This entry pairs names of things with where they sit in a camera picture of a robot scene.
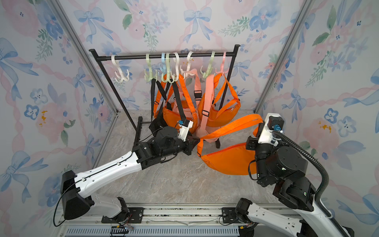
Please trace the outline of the black bag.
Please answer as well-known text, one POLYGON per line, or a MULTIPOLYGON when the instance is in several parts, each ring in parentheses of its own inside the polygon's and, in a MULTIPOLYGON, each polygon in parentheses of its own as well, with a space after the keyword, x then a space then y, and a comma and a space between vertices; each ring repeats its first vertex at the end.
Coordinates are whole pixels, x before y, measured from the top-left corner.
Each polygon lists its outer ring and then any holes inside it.
POLYGON ((176 121, 177 124, 182 122, 182 124, 187 125, 187 118, 184 113, 184 109, 181 103, 178 83, 174 82, 172 84, 166 83, 166 87, 163 87, 162 83, 159 83, 156 79, 152 79, 151 84, 151 124, 149 129, 152 132, 154 137, 157 136, 157 133, 162 130, 164 127, 176 127, 176 125, 169 125, 165 120, 163 112, 164 109, 168 108, 169 92, 172 92, 175 95, 175 100, 178 108, 178 113, 180 119, 176 121))

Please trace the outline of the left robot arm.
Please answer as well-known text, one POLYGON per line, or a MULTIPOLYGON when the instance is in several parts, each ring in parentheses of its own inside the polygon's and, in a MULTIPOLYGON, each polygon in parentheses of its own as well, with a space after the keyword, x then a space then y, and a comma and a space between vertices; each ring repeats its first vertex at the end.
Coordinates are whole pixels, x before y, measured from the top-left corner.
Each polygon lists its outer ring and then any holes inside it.
POLYGON ((138 142, 131 151, 112 162, 85 172, 65 172, 61 180, 64 219, 98 214, 110 222, 127 222, 132 214, 123 198, 107 198, 96 192, 126 175, 166 163, 179 153, 189 156, 199 141, 185 126, 179 129, 167 126, 159 129, 155 137, 138 142))

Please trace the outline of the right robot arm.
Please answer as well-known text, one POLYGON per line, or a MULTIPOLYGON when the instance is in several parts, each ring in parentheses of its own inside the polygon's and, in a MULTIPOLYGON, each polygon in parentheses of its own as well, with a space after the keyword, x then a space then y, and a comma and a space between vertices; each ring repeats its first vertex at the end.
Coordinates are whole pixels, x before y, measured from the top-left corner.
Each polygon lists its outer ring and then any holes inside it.
POLYGON ((310 153, 282 133, 284 121, 270 116, 259 124, 256 137, 249 137, 246 149, 255 151, 254 179, 262 187, 274 185, 273 195, 301 218, 290 218, 266 210, 241 198, 236 217, 245 228, 264 224, 290 237, 353 237, 351 228, 341 226, 324 206, 321 195, 329 175, 310 153))

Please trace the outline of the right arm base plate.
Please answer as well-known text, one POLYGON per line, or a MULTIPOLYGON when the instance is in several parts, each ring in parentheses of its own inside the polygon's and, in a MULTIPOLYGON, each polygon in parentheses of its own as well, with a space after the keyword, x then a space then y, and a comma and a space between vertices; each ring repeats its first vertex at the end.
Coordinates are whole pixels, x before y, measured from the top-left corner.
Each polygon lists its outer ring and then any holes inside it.
POLYGON ((258 222, 253 222, 248 218, 247 212, 236 210, 235 207, 222 207, 221 212, 222 214, 219 218, 219 223, 224 226, 239 223, 245 223, 248 227, 258 225, 258 222))

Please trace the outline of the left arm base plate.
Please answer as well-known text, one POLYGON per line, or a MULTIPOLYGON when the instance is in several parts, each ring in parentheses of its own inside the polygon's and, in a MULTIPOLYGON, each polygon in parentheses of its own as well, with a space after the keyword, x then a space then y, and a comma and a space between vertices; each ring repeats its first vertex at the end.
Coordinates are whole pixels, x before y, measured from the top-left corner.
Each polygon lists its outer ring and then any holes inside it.
POLYGON ((130 207, 128 210, 122 210, 114 218, 108 218, 106 216, 102 217, 101 223, 103 224, 141 224, 143 215, 143 207, 130 207))

